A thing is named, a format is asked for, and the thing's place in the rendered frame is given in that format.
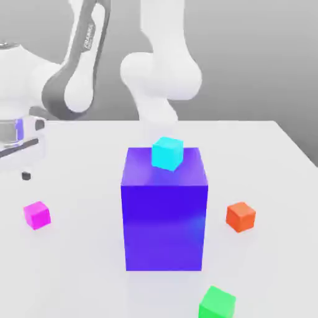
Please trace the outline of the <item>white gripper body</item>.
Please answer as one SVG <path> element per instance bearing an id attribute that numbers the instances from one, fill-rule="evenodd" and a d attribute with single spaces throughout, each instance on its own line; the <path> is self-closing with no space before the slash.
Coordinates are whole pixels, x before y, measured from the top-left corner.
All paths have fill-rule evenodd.
<path id="1" fill-rule="evenodd" d="M 0 171 L 27 171 L 45 157 L 46 138 L 39 134 L 22 145 L 0 150 Z"/>

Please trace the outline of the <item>small magenta cube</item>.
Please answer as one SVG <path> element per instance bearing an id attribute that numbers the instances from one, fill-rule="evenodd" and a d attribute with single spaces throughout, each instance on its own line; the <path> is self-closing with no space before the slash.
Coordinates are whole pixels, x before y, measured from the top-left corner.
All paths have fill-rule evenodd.
<path id="1" fill-rule="evenodd" d="M 26 223 L 33 229 L 40 229 L 51 223 L 50 211 L 42 202 L 37 201 L 23 208 Z"/>

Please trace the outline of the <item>small cyan cube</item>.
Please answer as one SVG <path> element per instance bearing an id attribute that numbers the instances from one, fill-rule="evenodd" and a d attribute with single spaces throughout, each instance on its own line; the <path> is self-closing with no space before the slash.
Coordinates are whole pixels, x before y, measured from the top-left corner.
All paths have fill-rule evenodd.
<path id="1" fill-rule="evenodd" d="M 175 171 L 183 162 L 184 143 L 182 140 L 161 137 L 151 151 L 152 166 L 168 171 Z"/>

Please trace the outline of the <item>small orange cube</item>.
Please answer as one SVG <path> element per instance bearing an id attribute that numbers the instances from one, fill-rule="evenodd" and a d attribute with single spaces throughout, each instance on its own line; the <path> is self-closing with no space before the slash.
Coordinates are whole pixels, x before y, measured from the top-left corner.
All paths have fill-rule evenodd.
<path id="1" fill-rule="evenodd" d="M 240 233 L 253 228 L 256 211 L 245 202 L 238 202 L 227 207 L 226 223 Z"/>

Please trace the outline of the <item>small green cube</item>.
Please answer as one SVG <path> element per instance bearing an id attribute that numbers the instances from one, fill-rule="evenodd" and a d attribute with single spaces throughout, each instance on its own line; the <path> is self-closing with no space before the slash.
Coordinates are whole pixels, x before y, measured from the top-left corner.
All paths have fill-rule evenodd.
<path id="1" fill-rule="evenodd" d="M 233 318 L 236 297 L 210 286 L 199 303 L 198 318 Z"/>

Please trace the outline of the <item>large blue box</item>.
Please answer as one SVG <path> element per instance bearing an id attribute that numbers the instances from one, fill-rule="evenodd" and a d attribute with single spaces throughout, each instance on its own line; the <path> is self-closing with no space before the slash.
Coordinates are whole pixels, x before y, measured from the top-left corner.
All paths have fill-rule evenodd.
<path id="1" fill-rule="evenodd" d="M 130 147 L 120 185 L 128 271 L 199 271 L 208 182 L 198 148 L 175 171 L 152 166 L 151 149 Z"/>

